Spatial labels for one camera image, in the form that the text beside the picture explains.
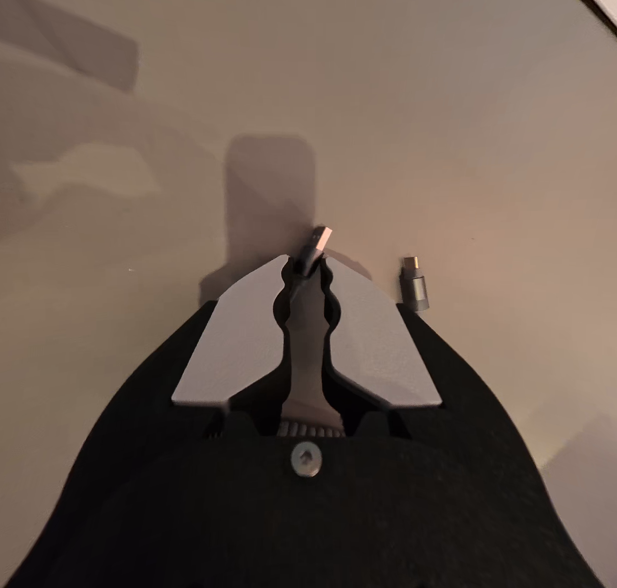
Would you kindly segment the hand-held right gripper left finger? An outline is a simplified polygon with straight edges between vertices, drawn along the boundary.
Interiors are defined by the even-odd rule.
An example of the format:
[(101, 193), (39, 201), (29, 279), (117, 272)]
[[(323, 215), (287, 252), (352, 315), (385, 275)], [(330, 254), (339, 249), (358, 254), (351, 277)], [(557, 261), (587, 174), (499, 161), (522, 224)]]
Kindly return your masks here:
[(289, 292), (293, 262), (280, 255), (232, 284), (212, 314), (172, 394), (179, 406), (239, 407), (241, 395), (282, 373), (268, 391), (275, 404), (289, 394)]

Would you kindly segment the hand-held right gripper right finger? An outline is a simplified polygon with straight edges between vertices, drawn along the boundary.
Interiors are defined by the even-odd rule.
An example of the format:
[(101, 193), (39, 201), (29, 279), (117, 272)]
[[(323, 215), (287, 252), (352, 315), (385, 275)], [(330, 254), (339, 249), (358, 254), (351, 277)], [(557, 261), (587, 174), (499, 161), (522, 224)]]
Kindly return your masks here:
[(371, 280), (328, 257), (338, 321), (329, 335), (333, 370), (384, 407), (438, 407), (433, 383), (393, 299)]

